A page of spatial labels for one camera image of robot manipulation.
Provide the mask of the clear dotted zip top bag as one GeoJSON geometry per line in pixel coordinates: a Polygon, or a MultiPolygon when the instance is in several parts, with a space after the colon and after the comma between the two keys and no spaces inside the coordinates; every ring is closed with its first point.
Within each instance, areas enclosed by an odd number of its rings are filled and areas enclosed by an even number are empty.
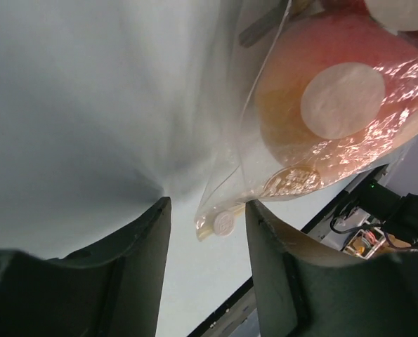
{"type": "Polygon", "coordinates": [[[418,1],[246,1],[231,44],[208,95],[225,136],[201,241],[248,201],[321,190],[418,136],[418,1]]]}

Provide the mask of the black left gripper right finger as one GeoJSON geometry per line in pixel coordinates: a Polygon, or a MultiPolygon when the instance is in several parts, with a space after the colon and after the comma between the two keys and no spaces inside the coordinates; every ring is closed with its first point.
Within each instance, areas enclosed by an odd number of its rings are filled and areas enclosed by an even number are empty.
{"type": "Polygon", "coordinates": [[[315,241],[259,201],[245,215],[262,336],[418,336],[418,252],[364,260],[315,241]]]}

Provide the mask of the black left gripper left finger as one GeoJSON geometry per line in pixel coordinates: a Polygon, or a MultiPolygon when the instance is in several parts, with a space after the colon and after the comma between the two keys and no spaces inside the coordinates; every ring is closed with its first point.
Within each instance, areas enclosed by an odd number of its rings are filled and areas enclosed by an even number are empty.
{"type": "Polygon", "coordinates": [[[162,197],[65,258],[0,250],[0,336],[154,336],[170,232],[162,197]]]}

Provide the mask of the black right robot arm base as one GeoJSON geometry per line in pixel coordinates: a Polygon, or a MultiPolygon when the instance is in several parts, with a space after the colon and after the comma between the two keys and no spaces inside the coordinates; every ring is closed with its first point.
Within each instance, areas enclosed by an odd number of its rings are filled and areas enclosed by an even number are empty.
{"type": "Polygon", "coordinates": [[[387,164],[359,174],[301,231],[363,259],[384,248],[418,251],[418,195],[391,191],[392,171],[387,164]]]}

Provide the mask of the fake peach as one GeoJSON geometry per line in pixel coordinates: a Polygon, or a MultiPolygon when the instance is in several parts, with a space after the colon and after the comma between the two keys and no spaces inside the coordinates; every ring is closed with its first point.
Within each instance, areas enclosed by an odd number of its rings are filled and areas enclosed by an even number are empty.
{"type": "Polygon", "coordinates": [[[357,171],[418,113],[418,49],[363,15],[314,15],[280,35],[254,102],[280,164],[357,171]]]}

